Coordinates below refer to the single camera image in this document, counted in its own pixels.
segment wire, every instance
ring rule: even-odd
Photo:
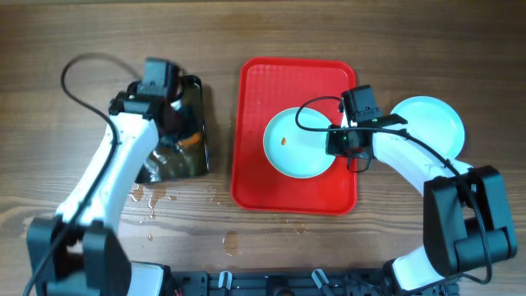
[[[95,107],[93,107],[90,104],[87,104],[86,102],[82,101],[81,99],[78,99],[77,97],[75,97],[74,94],[72,94],[69,91],[69,89],[67,88],[67,86],[66,86],[66,74],[68,73],[69,69],[73,65],[77,64],[80,61],[91,60],[91,59],[102,59],[102,60],[105,60],[105,61],[113,62],[113,63],[117,64],[118,66],[120,66],[121,68],[123,68],[124,70],[126,70],[127,72],[129,72],[130,74],[132,74],[134,76],[134,78],[141,79],[139,74],[132,67],[127,65],[125,62],[119,60],[118,58],[115,58],[115,57],[113,57],[111,55],[108,55],[106,53],[83,53],[83,54],[78,55],[77,57],[73,58],[71,61],[69,61],[66,64],[66,66],[64,66],[64,68],[62,69],[62,74],[60,75],[60,86],[62,87],[62,91],[70,99],[72,99],[73,101],[77,102],[82,107],[84,107],[84,108],[86,108],[86,109],[88,109],[90,111],[93,111],[94,113],[99,115],[109,125],[109,127],[110,127],[110,129],[112,131],[113,140],[112,140],[112,144],[111,144],[111,148],[109,150],[108,156],[106,157],[106,160],[104,161],[104,164],[103,164],[102,168],[100,169],[99,173],[97,174],[97,177],[93,181],[93,184],[91,184],[90,189],[88,189],[88,192],[86,193],[84,199],[81,201],[81,203],[77,207],[77,209],[76,209],[75,213],[73,214],[72,218],[70,219],[69,223],[67,223],[64,226],[64,228],[60,231],[60,233],[58,233],[57,237],[53,240],[53,243],[51,244],[51,246],[49,248],[49,251],[40,260],[39,264],[37,265],[37,267],[33,271],[33,275],[31,276],[30,280],[28,281],[27,285],[25,286],[24,293],[23,293],[24,296],[29,296],[29,294],[31,293],[31,290],[33,289],[33,286],[35,285],[35,282],[36,282],[37,278],[40,276],[40,274],[44,270],[45,266],[48,264],[48,262],[51,259],[53,253],[57,250],[57,248],[63,242],[63,240],[67,236],[67,233],[69,232],[69,230],[75,225],[76,220],[81,216],[81,214],[84,211],[84,209],[90,204],[91,197],[93,196],[93,193],[97,189],[97,187],[98,187],[98,185],[100,183],[100,180],[103,178],[104,174],[106,173],[106,170],[108,169],[108,166],[110,165],[111,160],[112,160],[112,158],[113,158],[113,156],[115,154],[115,150],[117,149],[118,132],[117,132],[117,128],[115,127],[115,125],[113,124],[111,119],[109,119],[109,117],[106,114],[102,113],[101,111],[99,111]]]
[[[487,284],[491,281],[491,278],[493,276],[493,269],[491,266],[491,257],[490,257],[490,251],[489,251],[489,243],[487,241],[486,236],[486,227],[484,226],[484,222],[482,221],[482,213],[480,211],[480,208],[478,207],[478,203],[475,200],[475,196],[471,192],[471,189],[469,189],[466,182],[460,177],[459,171],[451,164],[449,160],[446,160],[442,155],[440,155],[438,152],[433,150],[428,144],[424,143],[423,141],[418,140],[414,136],[409,135],[409,133],[406,130],[390,130],[387,128],[377,128],[377,127],[340,127],[340,128],[314,128],[314,127],[304,127],[302,124],[299,123],[299,114],[302,112],[303,108],[307,107],[309,104],[312,104],[316,101],[320,101],[323,99],[336,99],[340,103],[342,103],[341,98],[336,96],[322,96],[315,99],[308,100],[305,104],[300,106],[298,111],[296,112],[296,124],[299,128],[311,131],[311,132],[355,132],[355,131],[369,131],[369,132],[384,132],[396,136],[401,136],[406,138],[409,141],[412,141],[418,145],[420,145],[422,148],[427,150],[429,153],[431,153],[433,156],[435,156],[444,166],[451,171],[457,178],[457,182],[460,184],[462,190],[464,190],[468,196],[469,202],[471,203],[473,207],[473,211],[475,212],[475,217],[477,218],[478,222],[478,230],[480,232],[480,236],[482,238],[482,247],[484,249],[484,260],[486,263],[486,278],[484,280],[481,280],[477,277],[474,277],[472,275],[468,275],[466,273],[459,273],[460,277],[464,277],[466,279],[472,280],[478,284]]]

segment water droplet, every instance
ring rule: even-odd
[[[150,219],[155,219],[154,206],[157,204],[157,201],[159,200],[159,198],[155,198],[155,196],[152,196],[152,195],[149,195],[148,197],[149,197],[148,198],[148,209],[151,210],[151,212],[148,215],[148,217]]]
[[[223,238],[224,251],[231,257],[239,256],[239,239],[238,233],[235,231],[229,231]]]
[[[294,221],[294,230],[297,234],[304,234],[307,231],[307,227],[301,221]]]
[[[133,196],[133,194],[128,194],[128,197],[130,197],[132,201],[138,202],[138,200],[135,198],[135,196]]]

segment wood grain surface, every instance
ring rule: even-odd
[[[102,138],[101,120],[59,88],[64,64],[84,52],[111,53],[137,69],[146,57],[170,58],[206,85],[212,172],[133,192],[138,201],[128,198],[119,226],[130,259],[175,271],[343,269],[379,267],[422,244],[422,198],[379,163],[359,176],[358,204],[348,215],[254,212],[233,203],[241,66],[254,56],[326,58],[348,63],[358,84],[373,85],[384,113],[414,95],[457,110],[467,132],[459,158],[502,172],[520,244],[514,260],[494,265],[489,285],[465,280],[462,295],[526,294],[525,32],[525,2],[512,1],[0,7],[0,295],[23,290],[30,276],[25,227],[53,215]],[[68,84],[106,109],[130,80],[86,62]],[[237,237],[225,251],[228,232]]]

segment water spill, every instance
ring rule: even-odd
[[[229,231],[223,238],[224,251],[231,257],[239,256],[239,239],[238,233],[235,231]]]
[[[297,234],[304,234],[307,231],[307,227],[300,221],[294,222],[294,230],[296,230]]]
[[[137,200],[137,198],[133,195],[133,194],[128,194],[128,197],[131,198],[132,201],[134,202],[138,202],[139,200]]]
[[[148,218],[150,219],[155,219],[155,212],[154,212],[154,207],[152,206],[152,202],[151,202],[151,199],[153,197],[150,196],[150,198],[148,199],[148,209],[151,210],[151,213],[148,215]]]
[[[148,217],[150,219],[155,219],[155,205],[159,199],[166,197],[166,188],[165,187],[145,187],[147,193],[145,197],[148,197],[148,209],[151,210]]]
[[[131,186],[131,192],[128,195],[132,201],[138,202],[145,195],[144,186],[139,186],[139,184],[133,184]]]

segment white bowl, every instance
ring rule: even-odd
[[[296,125],[298,109],[286,109],[270,120],[263,136],[263,148],[266,158],[282,174],[311,178],[325,172],[335,156],[325,153],[326,132],[309,132]],[[330,125],[327,117],[309,108],[302,109],[298,120],[305,127]]]
[[[460,116],[437,98],[421,95],[405,99],[392,113],[407,119],[408,132],[442,155],[454,159],[464,146],[465,131]]]

